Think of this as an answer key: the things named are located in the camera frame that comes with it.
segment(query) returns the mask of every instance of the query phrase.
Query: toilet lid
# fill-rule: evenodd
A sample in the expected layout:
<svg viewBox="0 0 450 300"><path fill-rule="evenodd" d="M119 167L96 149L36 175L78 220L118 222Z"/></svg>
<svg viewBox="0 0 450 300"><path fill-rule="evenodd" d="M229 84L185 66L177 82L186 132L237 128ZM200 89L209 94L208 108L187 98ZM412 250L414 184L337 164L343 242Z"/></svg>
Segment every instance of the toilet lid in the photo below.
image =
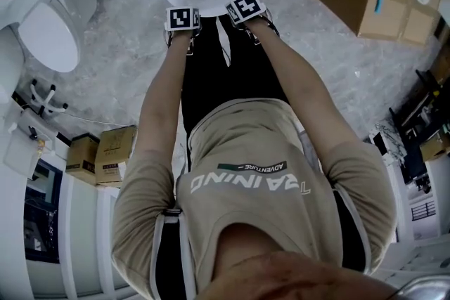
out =
<svg viewBox="0 0 450 300"><path fill-rule="evenodd" d="M79 42L69 14L58 0L40 1L18 28L30 53L57 72L70 72L79 63Z"/></svg>

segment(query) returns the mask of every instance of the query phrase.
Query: window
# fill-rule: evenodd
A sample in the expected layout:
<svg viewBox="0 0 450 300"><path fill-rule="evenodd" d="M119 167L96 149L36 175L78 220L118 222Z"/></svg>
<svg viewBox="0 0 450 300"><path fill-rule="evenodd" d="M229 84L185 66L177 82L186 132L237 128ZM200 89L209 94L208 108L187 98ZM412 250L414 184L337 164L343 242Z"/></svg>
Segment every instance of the window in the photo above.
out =
<svg viewBox="0 0 450 300"><path fill-rule="evenodd" d="M63 172L39 160L28 179L23 215L25 257L59 263L58 201Z"/></svg>

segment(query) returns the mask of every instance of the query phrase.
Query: concrete floor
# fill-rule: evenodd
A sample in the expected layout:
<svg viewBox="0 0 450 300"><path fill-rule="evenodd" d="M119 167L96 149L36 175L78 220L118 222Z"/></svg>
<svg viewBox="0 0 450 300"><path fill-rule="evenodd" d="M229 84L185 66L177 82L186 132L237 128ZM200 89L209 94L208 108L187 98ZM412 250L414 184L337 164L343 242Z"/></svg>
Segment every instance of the concrete floor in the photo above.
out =
<svg viewBox="0 0 450 300"><path fill-rule="evenodd" d="M319 72L337 107L360 137L399 107L437 55L432 38L425 48L357 39L318 0L262 0L271 10L281 37ZM145 92L165 57L162 38L166 0L98 0L85 33L84 56L68 74L27 57L19 93L30 97L29 83L55 84L56 102L68 113L101 122L137 124ZM51 120L68 137L99 134L112 125L58 115ZM184 141L180 126L177 143ZM182 150L176 147L180 163Z"/></svg>

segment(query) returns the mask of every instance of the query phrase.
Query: black pants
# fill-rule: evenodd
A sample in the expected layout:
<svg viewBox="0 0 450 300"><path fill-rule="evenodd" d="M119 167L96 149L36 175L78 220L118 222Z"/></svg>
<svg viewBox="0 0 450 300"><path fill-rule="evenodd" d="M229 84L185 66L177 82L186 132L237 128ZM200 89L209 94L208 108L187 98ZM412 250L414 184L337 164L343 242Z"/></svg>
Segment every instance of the black pants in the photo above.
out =
<svg viewBox="0 0 450 300"><path fill-rule="evenodd" d="M228 15L219 17L231 47L227 67L216 18L202 18L202 31L186 60L181 106L188 138L209 112L234 99L275 98L288 103L269 58L246 32L237 30Z"/></svg>

